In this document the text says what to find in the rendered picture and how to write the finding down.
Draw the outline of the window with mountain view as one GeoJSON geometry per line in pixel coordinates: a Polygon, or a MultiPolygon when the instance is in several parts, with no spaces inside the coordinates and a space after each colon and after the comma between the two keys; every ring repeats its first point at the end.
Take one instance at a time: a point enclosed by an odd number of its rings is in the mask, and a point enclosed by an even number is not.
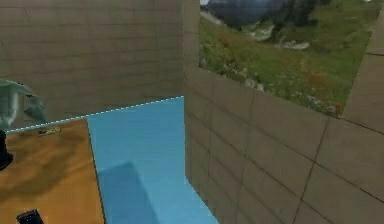
{"type": "Polygon", "coordinates": [[[201,68],[338,117],[384,0],[200,0],[201,68]]]}

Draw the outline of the small yellow black flat object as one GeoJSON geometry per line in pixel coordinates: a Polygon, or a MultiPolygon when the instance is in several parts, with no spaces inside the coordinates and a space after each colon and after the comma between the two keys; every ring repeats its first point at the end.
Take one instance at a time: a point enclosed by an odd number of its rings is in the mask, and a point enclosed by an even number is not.
{"type": "Polygon", "coordinates": [[[46,135],[56,134],[56,133],[59,133],[59,132],[61,132],[61,128],[60,127],[52,127],[52,128],[49,128],[49,129],[41,129],[41,130],[38,130],[38,136],[46,136],[46,135]]]}

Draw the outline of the brown wooden table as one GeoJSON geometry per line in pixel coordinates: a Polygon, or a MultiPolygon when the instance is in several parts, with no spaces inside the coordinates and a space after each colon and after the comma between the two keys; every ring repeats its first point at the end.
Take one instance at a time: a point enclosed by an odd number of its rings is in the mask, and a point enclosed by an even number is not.
{"type": "Polygon", "coordinates": [[[44,224],[105,224],[86,120],[7,135],[13,162],[0,171],[0,224],[36,209],[44,224]]]}

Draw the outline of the black plant pot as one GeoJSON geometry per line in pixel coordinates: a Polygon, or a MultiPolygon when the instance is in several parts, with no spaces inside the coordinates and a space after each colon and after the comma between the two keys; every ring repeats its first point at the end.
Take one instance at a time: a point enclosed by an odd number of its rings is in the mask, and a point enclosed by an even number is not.
{"type": "Polygon", "coordinates": [[[13,155],[7,151],[6,133],[0,130],[0,171],[13,161],[13,155]]]}

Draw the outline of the small black box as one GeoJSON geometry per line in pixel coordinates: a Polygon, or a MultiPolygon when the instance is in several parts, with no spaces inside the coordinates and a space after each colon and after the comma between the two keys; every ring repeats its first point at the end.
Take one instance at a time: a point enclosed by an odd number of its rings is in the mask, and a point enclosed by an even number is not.
{"type": "Polygon", "coordinates": [[[25,211],[16,216],[19,224],[44,224],[37,209],[25,211]]]}

